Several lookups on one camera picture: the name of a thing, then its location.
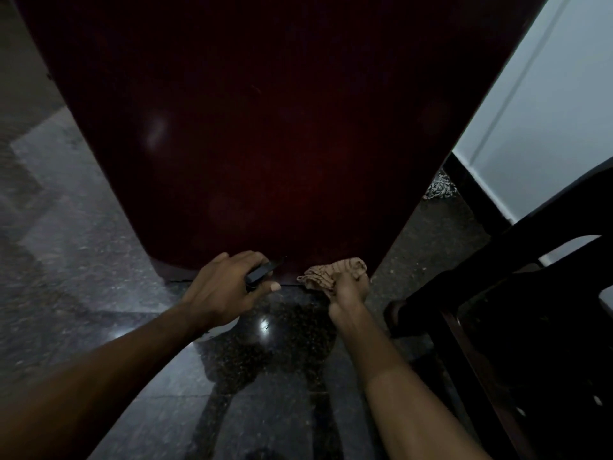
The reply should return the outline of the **person's left forearm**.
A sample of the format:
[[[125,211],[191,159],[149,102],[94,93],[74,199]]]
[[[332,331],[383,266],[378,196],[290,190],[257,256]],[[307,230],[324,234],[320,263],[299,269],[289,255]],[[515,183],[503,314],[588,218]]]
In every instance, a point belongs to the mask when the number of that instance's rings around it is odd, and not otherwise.
[[[144,387],[213,327],[183,302],[83,355],[0,415],[0,460],[87,460]]]

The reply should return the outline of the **person's right hand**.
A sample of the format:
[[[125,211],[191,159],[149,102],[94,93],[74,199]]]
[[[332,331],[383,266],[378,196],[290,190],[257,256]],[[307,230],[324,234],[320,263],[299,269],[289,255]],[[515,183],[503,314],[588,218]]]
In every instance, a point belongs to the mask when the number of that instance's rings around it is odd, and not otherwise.
[[[364,301],[370,290],[367,274],[354,278],[350,273],[335,273],[329,316],[339,329],[348,329],[359,323],[366,313]]]

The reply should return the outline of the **person's left hand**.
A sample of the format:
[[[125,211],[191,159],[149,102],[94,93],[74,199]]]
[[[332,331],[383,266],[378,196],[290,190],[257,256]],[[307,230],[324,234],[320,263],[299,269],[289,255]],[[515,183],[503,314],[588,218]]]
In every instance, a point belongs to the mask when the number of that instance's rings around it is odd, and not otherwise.
[[[257,302],[246,300],[243,278],[267,261],[259,252],[221,253],[200,270],[180,304],[199,335],[229,324],[254,307]]]

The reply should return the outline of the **dark plastic chair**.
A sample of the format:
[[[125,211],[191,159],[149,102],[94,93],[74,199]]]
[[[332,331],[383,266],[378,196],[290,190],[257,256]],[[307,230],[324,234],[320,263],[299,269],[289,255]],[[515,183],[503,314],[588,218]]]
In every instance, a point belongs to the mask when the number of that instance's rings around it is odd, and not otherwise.
[[[390,302],[427,334],[496,460],[613,460],[613,157]]]

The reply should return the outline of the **beige cleaning cloth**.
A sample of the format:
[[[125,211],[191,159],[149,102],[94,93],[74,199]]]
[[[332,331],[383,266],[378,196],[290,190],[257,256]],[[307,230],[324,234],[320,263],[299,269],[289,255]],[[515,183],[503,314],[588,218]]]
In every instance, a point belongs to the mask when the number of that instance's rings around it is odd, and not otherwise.
[[[335,275],[347,273],[359,280],[367,272],[366,263],[359,257],[351,257],[331,264],[314,265],[296,278],[306,289],[324,293],[329,299],[334,296]]]

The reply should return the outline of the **dark red refrigerator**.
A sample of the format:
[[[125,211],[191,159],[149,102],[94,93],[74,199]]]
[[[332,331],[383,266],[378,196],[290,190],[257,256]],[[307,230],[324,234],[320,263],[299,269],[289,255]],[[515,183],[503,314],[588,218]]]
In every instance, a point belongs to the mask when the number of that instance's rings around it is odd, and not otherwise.
[[[375,270],[547,0],[11,0],[156,273]]]

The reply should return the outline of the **person's right forearm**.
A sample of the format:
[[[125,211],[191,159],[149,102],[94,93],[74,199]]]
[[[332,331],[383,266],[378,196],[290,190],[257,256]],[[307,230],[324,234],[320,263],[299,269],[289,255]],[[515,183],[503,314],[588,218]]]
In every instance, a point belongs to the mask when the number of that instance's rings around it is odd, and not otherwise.
[[[390,460],[492,460],[410,368],[360,301],[329,315],[351,356]]]

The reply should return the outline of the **black scraper tool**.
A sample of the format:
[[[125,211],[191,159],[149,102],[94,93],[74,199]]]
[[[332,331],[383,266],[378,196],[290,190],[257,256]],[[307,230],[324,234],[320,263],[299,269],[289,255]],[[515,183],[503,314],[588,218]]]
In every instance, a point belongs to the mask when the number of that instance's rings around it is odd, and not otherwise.
[[[271,260],[253,267],[243,278],[246,291],[248,293],[257,289],[257,287],[267,278],[274,270],[283,264],[285,257]]]

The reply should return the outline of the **black and white patterned cloth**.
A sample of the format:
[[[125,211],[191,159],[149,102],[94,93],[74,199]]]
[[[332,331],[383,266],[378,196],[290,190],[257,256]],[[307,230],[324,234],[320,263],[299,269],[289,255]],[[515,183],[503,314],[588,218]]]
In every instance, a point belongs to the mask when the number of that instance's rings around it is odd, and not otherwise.
[[[448,199],[457,194],[457,187],[447,173],[440,169],[422,196],[423,200]]]

